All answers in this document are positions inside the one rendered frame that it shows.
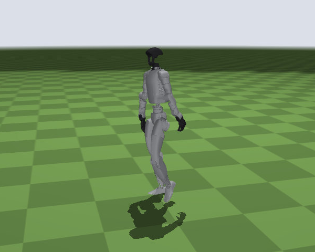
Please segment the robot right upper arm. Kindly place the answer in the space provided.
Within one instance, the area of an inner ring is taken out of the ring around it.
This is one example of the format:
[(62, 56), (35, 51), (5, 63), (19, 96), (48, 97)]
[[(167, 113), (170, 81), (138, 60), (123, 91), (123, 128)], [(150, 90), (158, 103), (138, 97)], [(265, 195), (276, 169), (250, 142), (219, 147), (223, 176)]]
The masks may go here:
[(139, 98), (142, 100), (146, 100), (148, 98), (148, 93), (147, 93), (147, 88), (146, 88), (146, 73), (147, 71), (144, 73), (143, 75), (143, 91), (139, 93)]

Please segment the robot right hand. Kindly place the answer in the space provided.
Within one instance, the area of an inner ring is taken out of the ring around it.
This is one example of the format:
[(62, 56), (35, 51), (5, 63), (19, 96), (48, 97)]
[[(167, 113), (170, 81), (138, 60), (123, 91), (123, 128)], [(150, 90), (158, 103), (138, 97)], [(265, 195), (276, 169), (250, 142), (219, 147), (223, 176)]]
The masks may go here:
[(145, 119), (146, 118), (142, 118), (141, 114), (139, 115), (139, 120), (141, 121), (141, 129), (144, 133), (145, 133), (145, 124), (146, 124)]

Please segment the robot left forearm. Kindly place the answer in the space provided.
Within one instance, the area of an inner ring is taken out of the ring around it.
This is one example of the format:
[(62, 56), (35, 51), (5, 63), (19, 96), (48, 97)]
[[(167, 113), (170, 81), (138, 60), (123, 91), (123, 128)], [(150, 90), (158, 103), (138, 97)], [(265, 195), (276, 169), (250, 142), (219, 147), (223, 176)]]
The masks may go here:
[(168, 94), (168, 99), (170, 100), (168, 105), (170, 106), (171, 114), (173, 116), (179, 117), (179, 119), (181, 119), (183, 115), (179, 112), (179, 110), (178, 110), (178, 108), (176, 106), (176, 100), (175, 100), (174, 96), (171, 93)]

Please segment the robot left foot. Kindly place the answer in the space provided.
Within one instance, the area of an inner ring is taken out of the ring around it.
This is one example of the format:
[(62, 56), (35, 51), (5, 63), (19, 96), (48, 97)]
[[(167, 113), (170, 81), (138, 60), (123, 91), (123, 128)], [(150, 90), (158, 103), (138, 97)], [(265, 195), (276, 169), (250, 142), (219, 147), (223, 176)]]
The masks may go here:
[(169, 188), (167, 186), (167, 188), (165, 189), (165, 195), (164, 195), (164, 201), (165, 202), (168, 202), (171, 199), (172, 194), (173, 194), (173, 190), (174, 190), (175, 185), (176, 185), (176, 183), (174, 181), (170, 181), (170, 183), (171, 183), (171, 187)]

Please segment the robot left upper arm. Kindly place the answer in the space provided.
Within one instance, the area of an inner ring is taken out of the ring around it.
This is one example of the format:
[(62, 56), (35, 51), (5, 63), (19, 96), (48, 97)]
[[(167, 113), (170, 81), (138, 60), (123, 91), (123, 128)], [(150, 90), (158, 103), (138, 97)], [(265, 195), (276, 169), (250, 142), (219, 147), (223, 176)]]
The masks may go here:
[(169, 102), (168, 94), (172, 94), (172, 87), (170, 84), (170, 75), (167, 71), (161, 70), (158, 71), (158, 78), (162, 82), (163, 89), (165, 90), (166, 94), (163, 96), (164, 101)]

